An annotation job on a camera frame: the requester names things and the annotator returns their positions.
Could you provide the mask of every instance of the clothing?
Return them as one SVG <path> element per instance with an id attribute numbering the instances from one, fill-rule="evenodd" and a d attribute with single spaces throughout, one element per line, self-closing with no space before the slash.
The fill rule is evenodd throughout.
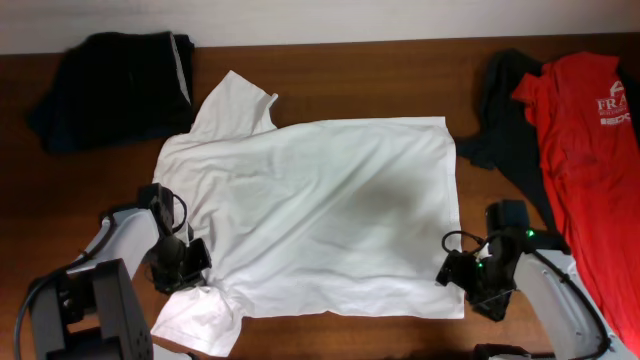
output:
<path id="1" fill-rule="evenodd" d="M 536 126 L 556 224 L 590 295 L 640 355 L 640 150 L 618 58 L 579 53 L 525 75 L 513 98 Z"/>
<path id="2" fill-rule="evenodd" d="M 243 316 L 463 317 L 462 291 L 435 282 L 441 238 L 460 228 L 444 118 L 276 129 L 275 99 L 230 72 L 164 145 L 154 181 L 187 203 L 213 268 L 152 333 L 226 356 Z"/>
<path id="3" fill-rule="evenodd" d="M 186 35 L 169 32 L 90 36 L 65 55 L 28 125 L 50 153 L 188 132 L 192 52 Z"/>
<path id="4" fill-rule="evenodd" d="M 511 93 L 525 74 L 539 75 L 542 63 L 517 50 L 496 54 L 489 63 L 480 104 L 482 133 L 456 140 L 458 155 L 475 166 L 498 170 L 536 207 L 549 230 L 553 212 L 542 184 L 535 128 L 524 117 L 524 106 Z"/>

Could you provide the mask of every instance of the brown wooden surface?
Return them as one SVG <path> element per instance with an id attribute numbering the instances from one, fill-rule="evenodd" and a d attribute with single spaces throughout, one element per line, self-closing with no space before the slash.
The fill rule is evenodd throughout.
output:
<path id="1" fill-rule="evenodd" d="M 198 49 L 196 105 L 234 70 L 280 98 L 272 118 L 282 127 L 325 119 L 444 115 L 453 136 L 479 130 L 474 109 L 487 61 L 515 47 L 540 60 L 575 51 L 617 54 L 638 75 L 640 35 L 406 41 L 369 44 Z M 0 57 L 0 358 L 9 358 L 17 309 L 29 282 L 68 263 L 98 230 L 98 214 L 130 202 L 151 181 L 163 140 L 68 156 L 49 156 L 25 126 L 45 93 L 60 55 Z M 484 209 L 522 195 L 498 171 L 458 158 L 462 228 L 484 234 Z M 529 207 L 534 226 L 540 218 Z M 134 285 L 153 324 L 166 301 L 138 272 Z M 464 320 L 359 318 L 334 314 L 244 319 L 237 359 L 382 359 L 410 354 L 454 358 L 477 343 L 548 351 L 526 298 L 515 294 L 507 318 Z M 29 321 L 24 358 L 33 356 Z"/>

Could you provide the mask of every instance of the dark clothing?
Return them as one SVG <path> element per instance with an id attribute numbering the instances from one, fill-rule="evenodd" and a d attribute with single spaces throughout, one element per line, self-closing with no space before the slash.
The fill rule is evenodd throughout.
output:
<path id="1" fill-rule="evenodd" d="M 169 32 L 90 36 L 64 56 L 52 90 L 28 125 L 50 153 L 188 132 L 194 120 L 192 53 L 188 36 Z M 183 90 L 178 63 L 186 82 Z"/>
<path id="2" fill-rule="evenodd" d="M 482 133 L 457 140 L 458 155 L 475 166 L 498 170 L 531 201 L 549 230 L 556 230 L 542 183 L 536 129 L 524 116 L 524 105 L 511 99 L 522 77 L 539 76 L 542 63 L 516 51 L 496 54 L 487 70 L 480 121 Z"/>

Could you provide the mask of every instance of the red t-shirt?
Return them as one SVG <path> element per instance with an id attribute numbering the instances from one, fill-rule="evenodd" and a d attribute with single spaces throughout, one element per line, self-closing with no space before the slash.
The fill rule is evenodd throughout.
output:
<path id="1" fill-rule="evenodd" d="M 590 53 L 526 75 L 513 98 L 537 128 L 558 229 L 611 328 L 640 355 L 640 150 L 618 58 Z"/>

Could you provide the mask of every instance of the white wall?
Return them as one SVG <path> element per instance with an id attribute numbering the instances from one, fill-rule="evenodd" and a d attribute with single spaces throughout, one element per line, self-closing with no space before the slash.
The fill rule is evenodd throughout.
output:
<path id="1" fill-rule="evenodd" d="M 625 32 L 640 30 L 640 1 L 0 0 L 0 54 L 167 29 L 197 46 Z"/>

